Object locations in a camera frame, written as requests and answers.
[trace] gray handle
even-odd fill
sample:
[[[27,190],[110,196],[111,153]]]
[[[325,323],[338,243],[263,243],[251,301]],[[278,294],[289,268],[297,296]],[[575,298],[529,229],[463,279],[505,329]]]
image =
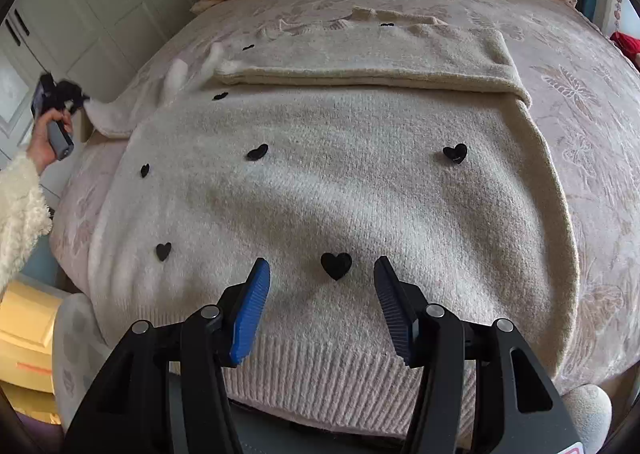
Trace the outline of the gray handle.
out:
[[[60,121],[51,121],[47,124],[47,136],[49,143],[56,153],[58,160],[64,160],[74,150],[74,141],[65,130],[65,126]]]

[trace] fleece sleeve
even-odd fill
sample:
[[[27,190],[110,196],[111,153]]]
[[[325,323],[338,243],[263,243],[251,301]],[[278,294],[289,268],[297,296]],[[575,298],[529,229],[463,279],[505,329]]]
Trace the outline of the fleece sleeve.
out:
[[[0,171],[0,298],[38,237],[51,230],[36,167],[21,152]]]

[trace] orange stripe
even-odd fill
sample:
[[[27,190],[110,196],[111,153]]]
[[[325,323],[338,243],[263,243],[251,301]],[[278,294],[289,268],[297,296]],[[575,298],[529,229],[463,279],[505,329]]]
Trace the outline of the orange stripe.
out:
[[[53,372],[50,369],[39,368],[37,366],[32,366],[32,365],[29,365],[29,364],[23,364],[22,362],[16,362],[15,366],[18,369],[24,369],[25,371],[33,371],[34,373],[39,373],[39,374],[51,374]]]

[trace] hand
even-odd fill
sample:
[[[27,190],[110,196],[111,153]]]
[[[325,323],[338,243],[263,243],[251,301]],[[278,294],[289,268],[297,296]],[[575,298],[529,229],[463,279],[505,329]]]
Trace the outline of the hand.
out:
[[[40,176],[44,170],[56,161],[56,153],[49,143],[47,136],[47,124],[51,121],[62,120],[65,124],[65,130],[69,135],[73,134],[73,123],[71,122],[71,114],[67,110],[62,113],[52,109],[39,116],[33,126],[31,133],[31,141],[27,147],[27,156],[33,161]]]

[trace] red cloth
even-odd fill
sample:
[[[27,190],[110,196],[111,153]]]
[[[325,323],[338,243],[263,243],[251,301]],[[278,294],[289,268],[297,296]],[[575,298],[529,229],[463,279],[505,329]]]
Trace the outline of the red cloth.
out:
[[[619,31],[613,32],[611,40],[620,48],[625,57],[636,63],[636,55],[640,53],[640,40],[630,35],[620,33]]]

